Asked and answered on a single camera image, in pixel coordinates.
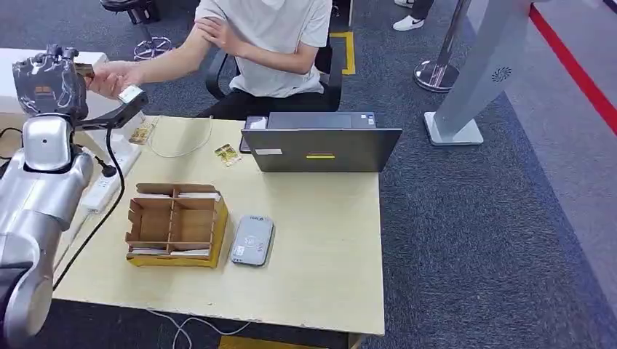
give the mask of cardboard organizer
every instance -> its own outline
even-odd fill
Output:
[[[127,260],[134,265],[176,265],[216,268],[223,245],[228,210],[223,196],[212,185],[137,184],[142,194],[169,198],[133,198],[130,202],[131,231]],[[180,198],[180,193],[212,193],[216,198]],[[135,254],[135,248],[164,249],[166,254]],[[209,255],[171,255],[209,249]]]

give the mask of red floor line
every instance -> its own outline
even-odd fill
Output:
[[[589,74],[578,64],[572,52],[565,46],[557,33],[555,33],[553,28],[551,28],[538,9],[533,5],[531,6],[529,17],[546,42],[553,49],[553,52],[557,55],[557,58],[563,64],[565,70],[572,76],[578,88],[585,94],[606,124],[613,130],[613,133],[617,135],[617,109],[615,109],[615,106],[610,103]]]

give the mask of yellow floor tape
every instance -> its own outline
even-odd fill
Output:
[[[254,340],[251,338],[222,336],[218,349],[321,349],[305,345],[270,342],[268,340]]]
[[[354,33],[346,31],[345,33],[331,33],[330,38],[345,39],[345,47],[347,53],[347,68],[343,69],[344,75],[354,75],[356,73],[356,52],[354,52]]]

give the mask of man's hand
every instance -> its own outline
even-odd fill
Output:
[[[86,87],[99,95],[115,99],[130,85],[139,85],[142,74],[136,62],[115,61],[95,66],[95,77],[86,78]]]
[[[242,57],[246,43],[234,33],[227,22],[218,18],[200,18],[195,26],[202,31],[203,37],[223,51],[235,57]]]

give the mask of laptop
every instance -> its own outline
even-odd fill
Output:
[[[264,172],[381,172],[402,133],[373,113],[271,113],[265,129],[243,129]]]

